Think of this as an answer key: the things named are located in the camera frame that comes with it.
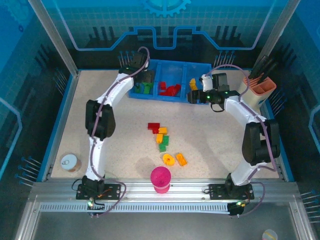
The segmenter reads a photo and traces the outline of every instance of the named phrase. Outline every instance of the speckled tabletop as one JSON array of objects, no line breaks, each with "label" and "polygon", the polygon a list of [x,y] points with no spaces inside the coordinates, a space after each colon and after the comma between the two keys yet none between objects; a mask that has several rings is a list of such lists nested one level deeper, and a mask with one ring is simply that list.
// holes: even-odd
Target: speckled tabletop
[{"label": "speckled tabletop", "polygon": [[[226,72],[231,90],[237,90],[243,79],[238,70]],[[118,71],[81,71],[68,114],[52,178],[81,178],[86,172],[89,157],[89,136],[85,128],[88,100],[101,96],[113,83]],[[175,179],[223,179],[232,172],[242,156],[244,130],[228,113],[215,113],[209,105],[173,103],[128,98],[126,95],[114,109],[115,132],[107,140],[106,177],[148,179],[151,171],[165,166],[164,153],[182,153],[187,165],[177,162],[168,167]],[[160,153],[156,136],[147,129],[149,122],[167,127],[169,146]],[[61,168],[66,154],[75,154],[82,162],[81,169],[69,173]],[[276,172],[261,170],[255,178],[278,178]]]}]

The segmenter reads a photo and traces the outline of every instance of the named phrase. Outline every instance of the pink cup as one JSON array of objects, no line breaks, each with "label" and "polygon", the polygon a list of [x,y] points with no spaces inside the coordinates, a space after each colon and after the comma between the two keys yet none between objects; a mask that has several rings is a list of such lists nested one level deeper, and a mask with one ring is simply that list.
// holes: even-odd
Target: pink cup
[{"label": "pink cup", "polygon": [[150,180],[157,193],[165,194],[170,188],[171,173],[168,168],[158,166],[151,172]]}]

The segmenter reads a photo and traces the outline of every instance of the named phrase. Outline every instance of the blue bin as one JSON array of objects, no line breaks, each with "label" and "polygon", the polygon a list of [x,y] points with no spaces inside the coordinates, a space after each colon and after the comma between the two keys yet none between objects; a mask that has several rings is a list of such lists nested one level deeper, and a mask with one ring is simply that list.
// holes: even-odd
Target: blue bin
[{"label": "blue bin", "polygon": [[[189,82],[191,79],[196,80],[198,89],[202,89],[202,85],[198,81],[199,77],[211,70],[210,63],[195,63],[185,61],[167,61],[150,59],[148,70],[155,71],[153,89],[149,94],[143,94],[144,85],[139,84],[139,92],[134,86],[129,91],[129,97],[134,99],[158,100],[167,102],[187,103],[187,93],[191,91]],[[176,96],[160,95],[160,82],[165,82],[166,88],[181,85],[181,90]]]}]

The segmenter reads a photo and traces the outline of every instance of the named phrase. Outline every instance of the blue edge trim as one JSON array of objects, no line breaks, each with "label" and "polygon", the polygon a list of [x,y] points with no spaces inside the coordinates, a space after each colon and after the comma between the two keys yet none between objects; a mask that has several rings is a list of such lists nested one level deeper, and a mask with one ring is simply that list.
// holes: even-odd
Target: blue edge trim
[{"label": "blue edge trim", "polygon": [[[266,109],[268,110],[270,118],[271,119],[275,119],[274,113],[272,112],[272,108],[270,106],[270,103],[269,103],[268,99],[265,101],[265,106],[266,106]],[[287,157],[284,145],[282,143],[281,137],[280,137],[280,152],[281,152],[282,161],[283,161],[283,164],[284,164],[284,167],[285,167],[285,169],[283,169],[283,171],[286,172],[286,174],[288,176],[288,181],[289,182],[294,182],[295,179],[294,179],[294,176],[292,174],[292,171],[291,171],[291,168],[290,168],[290,165],[289,165],[289,161],[288,161],[288,157]]]},{"label": "blue edge trim", "polygon": [[[95,70],[103,71],[103,70],[118,70],[118,69],[95,69]],[[64,96],[62,98],[62,102],[61,102],[61,105],[60,105],[60,108],[59,108],[58,115],[56,116],[56,119],[55,119],[55,123],[54,123],[53,129],[52,129],[52,133],[51,133],[51,136],[50,136],[50,139],[49,139],[49,143],[48,143],[48,146],[46,148],[46,151],[45,151],[45,154],[44,154],[44,157],[43,157],[41,168],[40,168],[38,177],[36,179],[37,182],[41,182],[42,178],[43,178],[43,175],[45,174],[46,166],[47,166],[47,163],[48,163],[48,160],[49,160],[50,151],[51,151],[51,148],[52,148],[53,143],[54,143],[54,139],[55,139],[55,136],[56,136],[56,133],[57,133],[57,130],[58,130],[58,125],[60,123],[60,119],[61,119],[62,112],[63,112],[65,104],[66,104],[67,96],[68,96],[72,81],[73,81],[73,77],[70,75],[68,84],[67,84],[65,92],[64,92]],[[274,116],[274,114],[272,112],[272,109],[271,109],[271,106],[270,106],[270,103],[269,103],[268,100],[265,101],[265,106],[266,106],[266,108],[268,110],[270,118],[274,119],[275,116]],[[286,171],[286,174],[288,176],[288,181],[289,182],[294,182],[295,179],[294,179],[294,176],[293,176],[293,174],[291,172],[291,168],[290,168],[290,165],[289,165],[289,161],[288,161],[287,154],[286,154],[284,145],[282,143],[281,137],[280,137],[280,151],[281,151],[282,161],[283,161],[283,164],[284,164],[284,167],[285,167],[285,171]]]},{"label": "blue edge trim", "polygon": [[55,139],[55,136],[57,134],[58,126],[59,126],[59,123],[60,123],[60,120],[61,120],[62,112],[63,112],[65,104],[66,104],[66,100],[67,100],[67,97],[68,97],[68,93],[69,93],[72,81],[73,81],[73,77],[72,77],[72,75],[70,75],[68,83],[67,83],[65,91],[64,91],[64,95],[63,95],[61,104],[60,104],[58,115],[56,116],[56,119],[55,119],[55,122],[54,122],[54,125],[53,125],[53,129],[52,129],[52,133],[51,133],[51,136],[50,136],[50,139],[49,139],[49,142],[48,142],[48,146],[46,147],[46,150],[45,150],[45,154],[44,154],[43,161],[42,161],[42,164],[41,164],[41,167],[40,167],[40,170],[39,170],[39,174],[38,174],[38,177],[36,179],[37,182],[42,182],[42,178],[43,178],[44,174],[46,174],[45,170],[46,170],[46,167],[47,167],[47,164],[48,164],[48,161],[49,161],[49,155],[50,155],[50,152],[51,152],[51,148],[52,148],[52,146],[54,144],[54,139]]}]

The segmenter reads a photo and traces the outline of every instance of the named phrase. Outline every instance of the yellow block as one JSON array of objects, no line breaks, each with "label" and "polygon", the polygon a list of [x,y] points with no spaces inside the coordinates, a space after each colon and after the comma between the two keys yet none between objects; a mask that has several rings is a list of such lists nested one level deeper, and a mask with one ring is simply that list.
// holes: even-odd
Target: yellow block
[{"label": "yellow block", "polygon": [[159,127],[159,134],[167,135],[167,128],[166,127]]},{"label": "yellow block", "polygon": [[163,155],[162,159],[165,165],[173,166],[175,164],[175,158],[170,154],[166,153],[165,155]]},{"label": "yellow block", "polygon": [[162,144],[163,139],[164,139],[164,135],[158,133],[158,134],[156,135],[156,140],[155,140],[155,141],[156,141],[157,144]]},{"label": "yellow block", "polygon": [[198,90],[197,85],[196,85],[196,80],[194,78],[191,79],[189,85],[190,85],[190,88],[192,91]]},{"label": "yellow block", "polygon": [[182,153],[178,153],[175,157],[176,159],[178,159],[178,162],[181,167],[187,164],[187,161],[185,157],[182,155]]}]

